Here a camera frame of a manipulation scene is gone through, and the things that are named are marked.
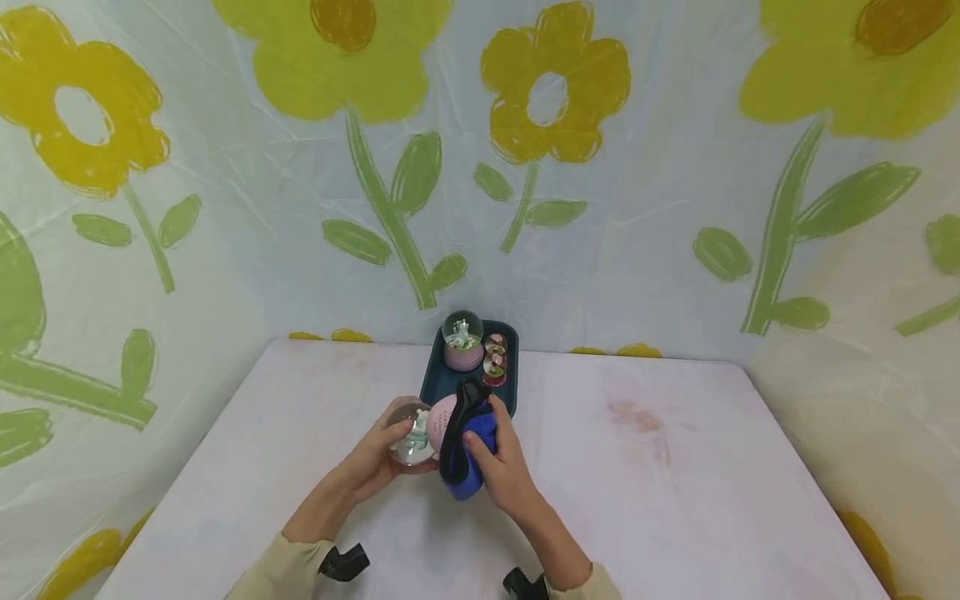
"blue tray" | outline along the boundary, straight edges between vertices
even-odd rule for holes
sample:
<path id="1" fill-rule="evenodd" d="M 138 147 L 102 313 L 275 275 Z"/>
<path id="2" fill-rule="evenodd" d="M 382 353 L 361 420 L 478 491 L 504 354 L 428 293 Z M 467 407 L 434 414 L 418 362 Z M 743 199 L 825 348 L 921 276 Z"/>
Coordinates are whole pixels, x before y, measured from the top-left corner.
<path id="1" fill-rule="evenodd" d="M 507 405 L 507 410 L 512 417 L 516 412 L 516 381 L 519 371 L 520 339 L 516 335 L 516 329 L 501 321 L 483 320 L 483 333 L 486 342 L 487 336 L 491 333 L 499 333 L 507 340 L 507 380 L 503 385 L 492 388 L 493 393 L 497 395 L 503 403 Z M 425 404 L 433 406 L 442 398 L 455 394 L 457 391 L 457 382 L 466 379 L 471 375 L 478 379 L 483 378 L 483 363 L 473 371 L 459 372 L 454 371 L 444 362 L 444 336 L 440 329 L 437 329 L 437 337 L 433 341 L 433 350 L 430 352 L 430 362 L 426 366 L 426 373 L 423 374 L 423 386 L 420 387 L 420 400 Z"/>

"table surface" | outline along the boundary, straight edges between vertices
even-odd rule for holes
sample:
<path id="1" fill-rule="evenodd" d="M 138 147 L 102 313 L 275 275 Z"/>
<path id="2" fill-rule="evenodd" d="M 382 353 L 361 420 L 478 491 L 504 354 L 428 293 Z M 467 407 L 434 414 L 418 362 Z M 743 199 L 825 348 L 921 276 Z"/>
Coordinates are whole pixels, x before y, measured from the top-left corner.
<path id="1" fill-rule="evenodd" d="M 271 344 L 102 600 L 223 598 L 430 348 Z M 522 352 L 515 426 L 541 491 L 628 600 L 887 596 L 736 365 Z M 541 569 L 485 492 L 402 478 L 350 517 L 372 565 L 329 598 L 503 598 Z"/>

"yellow flower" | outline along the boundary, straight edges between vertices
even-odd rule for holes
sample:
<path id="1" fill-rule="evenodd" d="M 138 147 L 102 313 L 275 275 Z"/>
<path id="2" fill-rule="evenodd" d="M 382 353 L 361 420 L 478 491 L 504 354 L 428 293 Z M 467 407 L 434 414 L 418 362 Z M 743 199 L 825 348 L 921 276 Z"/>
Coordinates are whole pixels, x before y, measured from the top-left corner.
<path id="1" fill-rule="evenodd" d="M 761 0 L 774 44 L 740 90 L 744 113 L 785 123 L 830 109 L 837 135 L 899 138 L 960 92 L 960 3 Z"/>
<path id="2" fill-rule="evenodd" d="M 897 592 L 897 582 L 894 579 L 894 568 L 890 564 L 890 555 L 879 536 L 870 526 L 867 519 L 854 511 L 837 513 L 847 533 L 853 539 L 853 543 L 860 550 L 860 554 L 867 561 L 867 564 L 874 571 L 876 578 L 880 581 L 883 589 L 894 600 L 923 600 L 921 596 L 913 594 L 900 594 Z"/>
<path id="3" fill-rule="evenodd" d="M 354 331 L 353 329 L 337 329 L 330 336 L 334 342 L 360 342 L 369 344 L 373 340 L 363 331 Z"/>
<path id="4" fill-rule="evenodd" d="M 596 354 L 606 356 L 607 352 L 600 348 L 592 346 L 578 346 L 572 348 L 570 354 Z M 633 356 L 634 358 L 663 358 L 663 353 L 659 349 L 646 344 L 629 344 L 616 352 L 617 356 Z"/>
<path id="5" fill-rule="evenodd" d="M 103 112 L 109 138 L 77 139 L 57 114 L 61 87 L 85 91 Z M 0 14 L 0 115 L 30 131 L 36 153 L 63 183 L 94 198 L 112 198 L 131 168 L 144 172 L 169 154 L 151 115 L 160 90 L 123 51 L 103 41 L 77 44 L 48 9 Z"/>
<path id="6" fill-rule="evenodd" d="M 105 529 L 86 537 L 70 556 L 57 565 L 36 600 L 66 600 L 98 573 L 117 566 L 153 513 L 150 511 L 138 520 L 126 539 L 116 529 Z"/>
<path id="7" fill-rule="evenodd" d="M 630 94 L 630 64 L 623 44 L 592 34 L 593 8 L 568 2 L 544 9 L 536 28 L 501 29 L 490 41 L 480 68 L 484 84 L 499 94 L 490 136 L 504 159 L 522 164 L 549 152 L 563 162 L 587 162 L 600 149 L 600 121 Z M 527 105 L 544 75 L 563 78 L 566 99 L 555 120 L 541 126 Z"/>
<path id="8" fill-rule="evenodd" d="M 291 340 L 322 340 L 323 338 L 315 333 L 307 331 L 291 331 L 287 336 Z M 369 344 L 373 341 L 369 335 L 363 331 L 354 331 L 353 329 L 337 329 L 330 336 L 334 342 L 361 342 Z"/>
<path id="9" fill-rule="evenodd" d="M 452 0 L 213 0 L 224 22 L 259 40 L 253 71 L 277 110 L 320 121 L 344 107 L 366 123 L 416 114 L 420 53 Z"/>
<path id="10" fill-rule="evenodd" d="M 616 352 L 617 356 L 634 356 L 635 358 L 663 358 L 659 349 L 646 344 L 630 344 Z"/>

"left hand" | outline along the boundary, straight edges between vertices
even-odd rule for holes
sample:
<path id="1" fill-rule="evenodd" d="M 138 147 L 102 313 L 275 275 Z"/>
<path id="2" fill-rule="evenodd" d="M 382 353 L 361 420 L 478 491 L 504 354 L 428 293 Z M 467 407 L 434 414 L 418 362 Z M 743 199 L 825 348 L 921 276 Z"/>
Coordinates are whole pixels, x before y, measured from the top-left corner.
<path id="1" fill-rule="evenodd" d="M 348 481 L 355 503 L 370 499 L 401 473 L 420 475 L 437 470 L 437 461 L 433 459 L 408 467 L 394 460 L 390 454 L 390 446 L 405 438 L 414 426 L 411 420 L 404 420 L 384 428 L 390 415 L 404 402 L 401 397 L 395 398 L 367 435 L 337 467 Z"/>

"glass dome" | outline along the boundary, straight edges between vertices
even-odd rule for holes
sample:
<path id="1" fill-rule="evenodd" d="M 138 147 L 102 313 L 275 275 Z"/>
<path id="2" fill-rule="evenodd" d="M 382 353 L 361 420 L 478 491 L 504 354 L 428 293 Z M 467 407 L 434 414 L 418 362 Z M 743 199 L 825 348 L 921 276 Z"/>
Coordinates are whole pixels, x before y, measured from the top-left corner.
<path id="1" fill-rule="evenodd" d="M 414 396 L 406 396 L 408 401 L 397 406 L 387 418 L 387 427 L 403 420 L 414 422 L 414 428 L 400 442 L 390 446 L 394 458 L 403 465 L 419 465 L 433 456 L 433 448 L 427 441 L 426 420 L 430 415 L 430 407 Z"/>
<path id="2" fill-rule="evenodd" d="M 448 346 L 467 350 L 483 340 L 483 322 L 468 310 L 458 310 L 446 318 L 441 333 Z"/>

